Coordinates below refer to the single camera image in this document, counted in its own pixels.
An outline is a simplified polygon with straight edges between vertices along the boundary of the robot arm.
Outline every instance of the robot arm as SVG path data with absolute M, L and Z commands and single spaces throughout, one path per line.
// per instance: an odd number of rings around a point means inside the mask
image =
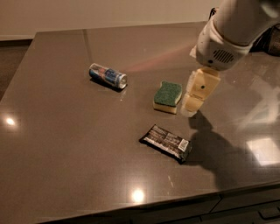
M 196 60 L 181 111 L 192 116 L 220 81 L 218 71 L 234 66 L 254 41 L 280 22 L 280 0 L 224 0 L 199 35 Z
M 196 59 L 217 71 L 227 70 L 279 21 L 279 0 L 224 0 L 199 35 Z

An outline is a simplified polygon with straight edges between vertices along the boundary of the soda can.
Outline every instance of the soda can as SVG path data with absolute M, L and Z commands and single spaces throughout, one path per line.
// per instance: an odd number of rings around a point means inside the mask
M 98 81 L 108 83 L 114 88 L 123 89 L 127 86 L 128 78 L 125 73 L 119 73 L 96 63 L 89 67 L 89 75 Z

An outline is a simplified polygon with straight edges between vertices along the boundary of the can lid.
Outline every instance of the can lid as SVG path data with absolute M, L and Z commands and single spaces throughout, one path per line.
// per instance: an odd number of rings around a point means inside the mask
M 122 76 L 120 76 L 120 78 L 119 78 L 119 85 L 118 85 L 118 87 L 119 88 L 125 88 L 126 87 L 126 85 L 127 85 L 127 83 L 128 83 L 128 77 L 127 77 L 127 75 L 124 73 Z

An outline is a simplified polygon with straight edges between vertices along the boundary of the green sponge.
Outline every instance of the green sponge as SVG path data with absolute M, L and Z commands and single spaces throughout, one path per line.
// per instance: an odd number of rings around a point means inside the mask
M 160 89 L 154 96 L 154 109 L 176 114 L 176 105 L 181 99 L 181 95 L 182 85 L 168 81 L 162 81 Z

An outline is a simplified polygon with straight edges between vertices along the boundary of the sponge scrubbing pad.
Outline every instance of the sponge scrubbing pad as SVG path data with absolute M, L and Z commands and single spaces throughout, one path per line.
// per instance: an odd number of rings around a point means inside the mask
M 176 114 L 176 105 L 181 99 L 182 86 L 177 83 L 162 81 L 160 89 L 154 96 L 154 109 Z

